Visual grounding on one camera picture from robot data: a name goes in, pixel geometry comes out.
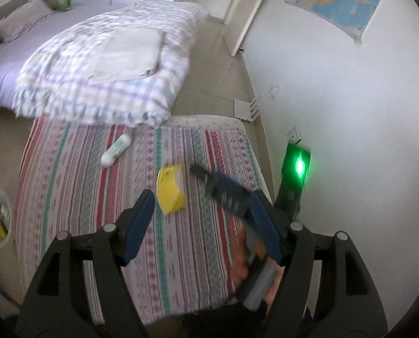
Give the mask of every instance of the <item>patterned bedspread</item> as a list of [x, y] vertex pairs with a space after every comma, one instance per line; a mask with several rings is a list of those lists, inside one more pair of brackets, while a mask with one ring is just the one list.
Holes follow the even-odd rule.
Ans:
[[[110, 168], [104, 151], [122, 133], [133, 144]], [[87, 126], [37, 118], [23, 156], [16, 205], [16, 242], [27, 289], [42, 256], [61, 230], [95, 232], [155, 191], [161, 167], [184, 163], [187, 207], [164, 216], [157, 205], [140, 252], [123, 268], [144, 324], [164, 316], [219, 307], [233, 293], [231, 247], [240, 221], [204, 195], [192, 163], [219, 170], [251, 189], [264, 188], [248, 139], [237, 131], [124, 125]], [[103, 316], [93, 269], [86, 265], [89, 305]]]
[[[27, 60], [17, 79], [12, 109], [83, 123], [159, 124], [189, 68], [189, 52], [206, 17], [195, 3], [146, 0], [94, 16], [57, 34]], [[140, 80], [91, 83], [86, 71], [96, 48], [117, 26], [163, 30], [156, 73]]]

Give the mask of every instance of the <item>baseboard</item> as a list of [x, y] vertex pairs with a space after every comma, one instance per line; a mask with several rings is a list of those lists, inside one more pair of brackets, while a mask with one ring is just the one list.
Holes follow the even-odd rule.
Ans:
[[[242, 76], [244, 76], [244, 82], [247, 89], [247, 96], [250, 101], [255, 98], [255, 93], [253, 92], [253, 87], [250, 81], [249, 73], [247, 72], [247, 67], [245, 67], [244, 58], [242, 54], [238, 54], [240, 68], [242, 71]], [[256, 139], [258, 141], [258, 150], [260, 152], [260, 162], [261, 162], [261, 172], [263, 173], [264, 180], [269, 190], [269, 194], [272, 198], [272, 202], [275, 202], [275, 192], [273, 189], [273, 178], [272, 178], [272, 168], [270, 166], [269, 150], [267, 149], [266, 135], [264, 133], [263, 122], [261, 121], [261, 114], [253, 122], [256, 132]]]

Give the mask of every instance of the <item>striped bed cover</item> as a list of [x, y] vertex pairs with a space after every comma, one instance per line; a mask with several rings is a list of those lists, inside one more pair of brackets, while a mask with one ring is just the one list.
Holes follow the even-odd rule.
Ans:
[[[112, 167], [102, 169], [101, 155], [122, 133], [130, 133], [133, 144]], [[165, 216], [156, 206], [139, 254], [123, 274], [144, 324], [221, 306], [234, 290], [230, 241], [241, 223], [204, 194], [189, 166], [199, 163], [250, 189], [265, 190], [250, 143], [236, 131], [35, 119], [16, 204], [24, 289], [59, 231], [83, 235], [114, 222], [143, 189], [155, 191], [161, 167], [177, 163], [186, 169], [187, 207]], [[94, 322], [103, 323], [90, 262], [85, 276]]]

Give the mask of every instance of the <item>white pillow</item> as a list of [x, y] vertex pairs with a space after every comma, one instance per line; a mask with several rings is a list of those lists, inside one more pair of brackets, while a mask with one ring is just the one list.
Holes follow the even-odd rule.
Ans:
[[0, 38], [11, 42], [53, 13], [44, 0], [29, 0], [0, 20]]

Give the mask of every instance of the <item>yellow package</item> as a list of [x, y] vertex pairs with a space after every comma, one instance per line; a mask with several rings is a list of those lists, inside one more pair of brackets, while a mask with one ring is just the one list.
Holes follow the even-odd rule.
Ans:
[[156, 196], [164, 214], [186, 207], [181, 164], [162, 168], [156, 180]]
[[4, 240], [7, 236], [7, 230], [0, 221], [0, 239]]

